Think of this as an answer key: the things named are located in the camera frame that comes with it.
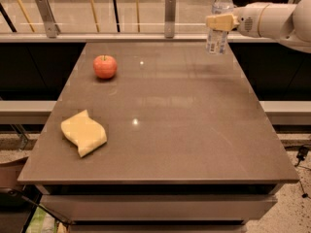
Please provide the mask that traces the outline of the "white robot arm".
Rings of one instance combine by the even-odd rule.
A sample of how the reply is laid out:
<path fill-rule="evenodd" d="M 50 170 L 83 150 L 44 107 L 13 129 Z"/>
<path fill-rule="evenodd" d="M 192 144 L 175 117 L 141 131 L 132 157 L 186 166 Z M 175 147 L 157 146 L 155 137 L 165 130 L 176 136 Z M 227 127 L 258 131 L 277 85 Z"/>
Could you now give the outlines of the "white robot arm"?
<path fill-rule="evenodd" d="M 311 53 L 311 0 L 251 3 L 231 13 L 207 16 L 205 23 L 213 30 L 236 29 L 243 36 L 269 38 L 292 50 Z"/>

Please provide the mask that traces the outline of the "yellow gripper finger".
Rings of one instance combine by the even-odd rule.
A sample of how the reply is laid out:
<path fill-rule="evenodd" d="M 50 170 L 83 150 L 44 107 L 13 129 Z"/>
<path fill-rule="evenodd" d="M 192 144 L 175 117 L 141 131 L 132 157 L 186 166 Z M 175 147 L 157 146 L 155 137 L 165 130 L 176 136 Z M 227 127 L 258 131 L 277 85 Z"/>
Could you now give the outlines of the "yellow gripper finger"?
<path fill-rule="evenodd" d="M 220 14 L 206 17 L 206 26 L 213 30 L 231 31 L 239 25 L 238 17 L 234 14 Z"/>

